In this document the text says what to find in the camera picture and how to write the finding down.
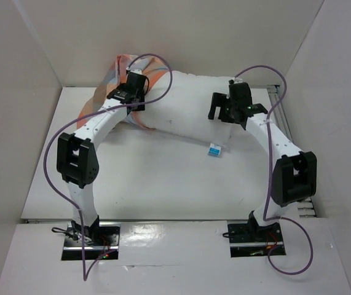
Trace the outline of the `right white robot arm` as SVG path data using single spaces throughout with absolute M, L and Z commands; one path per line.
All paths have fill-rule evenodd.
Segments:
M 268 110 L 252 101 L 246 82 L 229 81 L 229 93 L 212 95 L 208 119 L 213 120 L 219 108 L 221 122 L 240 125 L 251 134 L 269 156 L 269 183 L 263 205 L 248 218 L 247 234 L 254 241 L 262 240 L 268 227 L 276 223 L 295 202 L 316 193 L 317 157 L 293 144 L 269 118 Z

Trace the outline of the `checkered orange blue pillowcase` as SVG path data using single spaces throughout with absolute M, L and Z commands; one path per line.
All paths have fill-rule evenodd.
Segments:
M 116 57 L 115 62 L 111 65 L 105 78 L 96 88 L 93 97 L 86 102 L 82 108 L 79 117 L 97 112 L 111 91 L 127 80 L 127 67 L 136 59 L 137 55 L 120 54 Z M 142 70 L 143 75 L 148 77 L 145 82 L 145 91 L 148 92 L 157 83 L 157 81 L 166 73 L 168 66 L 157 57 L 152 55 L 140 58 L 132 64 L 133 68 Z

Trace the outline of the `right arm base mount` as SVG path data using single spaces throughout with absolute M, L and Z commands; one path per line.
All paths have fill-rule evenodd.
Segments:
M 285 256 L 282 230 L 279 223 L 268 229 L 252 232 L 246 221 L 227 223 L 227 231 L 222 236 L 229 241 L 232 258 L 263 257 L 272 250 L 272 256 Z

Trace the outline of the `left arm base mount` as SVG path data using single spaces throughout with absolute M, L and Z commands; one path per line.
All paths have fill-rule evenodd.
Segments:
M 73 231 L 71 224 L 65 229 L 51 228 L 55 234 L 63 234 L 64 242 L 61 254 L 62 261 L 82 260 L 82 236 Z M 98 256 L 102 260 L 118 260 L 119 257 L 120 224 L 101 222 L 98 236 L 85 238 L 84 253 L 88 261 L 95 260 Z

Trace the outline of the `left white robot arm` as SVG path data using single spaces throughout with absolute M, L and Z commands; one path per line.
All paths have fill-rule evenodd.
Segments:
M 95 244 L 100 237 L 99 215 L 95 209 L 93 182 L 98 176 L 97 149 L 107 134 L 131 111 L 144 106 L 125 107 L 126 104 L 144 101 L 148 78 L 142 71 L 131 70 L 125 83 L 112 90 L 101 110 L 74 133 L 62 133 L 57 143 L 57 171 L 67 183 L 71 200 L 79 207 L 74 210 L 73 231 L 80 241 Z

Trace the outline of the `white pillow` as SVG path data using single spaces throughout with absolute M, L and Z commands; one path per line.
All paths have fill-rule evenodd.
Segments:
M 205 143 L 228 147 L 232 125 L 208 119 L 212 94 L 227 93 L 229 77 L 196 76 L 173 71 L 169 92 L 159 101 L 133 112 L 125 121 Z

